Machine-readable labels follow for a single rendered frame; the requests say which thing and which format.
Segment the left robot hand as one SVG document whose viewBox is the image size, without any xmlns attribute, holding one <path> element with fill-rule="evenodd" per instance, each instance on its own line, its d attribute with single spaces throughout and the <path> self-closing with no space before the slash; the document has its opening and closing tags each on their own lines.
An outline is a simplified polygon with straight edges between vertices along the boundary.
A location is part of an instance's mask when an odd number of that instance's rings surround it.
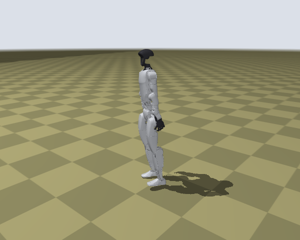
<svg viewBox="0 0 300 240">
<path fill-rule="evenodd" d="M 155 118 L 155 121 L 156 121 L 156 127 L 155 127 L 155 130 L 157 129 L 158 127 L 158 130 L 157 131 L 161 131 L 163 129 L 163 127 L 165 127 L 164 125 L 164 122 L 162 121 L 162 118 L 157 120 L 156 116 L 154 117 Z"/>
</svg>

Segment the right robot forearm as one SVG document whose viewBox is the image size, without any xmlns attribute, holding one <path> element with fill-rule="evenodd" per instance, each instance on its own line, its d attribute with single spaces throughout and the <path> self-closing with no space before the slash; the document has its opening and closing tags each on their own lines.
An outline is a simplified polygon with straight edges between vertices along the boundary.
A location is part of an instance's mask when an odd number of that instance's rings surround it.
<svg viewBox="0 0 300 240">
<path fill-rule="evenodd" d="M 140 97 L 140 99 L 141 99 L 141 97 Z M 142 103 L 142 108 L 145 109 L 145 104 L 144 103 L 147 103 L 147 101 L 142 101 L 142 99 L 141 99 L 141 103 Z"/>
</svg>

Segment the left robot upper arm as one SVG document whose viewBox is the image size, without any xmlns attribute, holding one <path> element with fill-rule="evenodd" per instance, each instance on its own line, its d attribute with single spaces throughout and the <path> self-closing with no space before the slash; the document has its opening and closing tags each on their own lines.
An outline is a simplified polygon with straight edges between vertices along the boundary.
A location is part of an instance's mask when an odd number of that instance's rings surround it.
<svg viewBox="0 0 300 240">
<path fill-rule="evenodd" d="M 157 88 L 157 73 L 154 71 L 147 72 L 147 79 L 149 81 L 149 87 L 151 94 L 149 94 L 148 99 L 152 101 L 151 96 L 156 94 L 158 97 L 158 88 Z"/>
</svg>

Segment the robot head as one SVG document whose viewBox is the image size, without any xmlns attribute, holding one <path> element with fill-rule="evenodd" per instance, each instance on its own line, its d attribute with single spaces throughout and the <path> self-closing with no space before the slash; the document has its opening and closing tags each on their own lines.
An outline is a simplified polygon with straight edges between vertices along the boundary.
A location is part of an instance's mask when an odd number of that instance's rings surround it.
<svg viewBox="0 0 300 240">
<path fill-rule="evenodd" d="M 148 70 L 146 68 L 153 70 L 151 68 L 150 64 L 145 63 L 145 60 L 149 59 L 149 57 L 151 57 L 151 56 L 154 56 L 154 53 L 150 49 L 143 49 L 138 53 L 138 55 L 140 56 L 140 64 L 141 64 L 141 66 L 144 66 L 144 70 Z"/>
</svg>

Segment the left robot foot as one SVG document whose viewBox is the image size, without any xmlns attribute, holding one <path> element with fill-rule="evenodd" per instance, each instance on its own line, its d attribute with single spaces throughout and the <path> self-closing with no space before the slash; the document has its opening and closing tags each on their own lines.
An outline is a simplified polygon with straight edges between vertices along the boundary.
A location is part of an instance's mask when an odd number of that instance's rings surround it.
<svg viewBox="0 0 300 240">
<path fill-rule="evenodd" d="M 162 178 L 161 179 L 162 181 L 161 180 L 159 181 L 159 179 L 156 178 L 152 181 L 149 181 L 149 182 L 147 182 L 147 185 L 153 187 L 153 186 L 159 186 L 159 185 L 165 185 L 166 184 L 165 178 Z"/>
</svg>

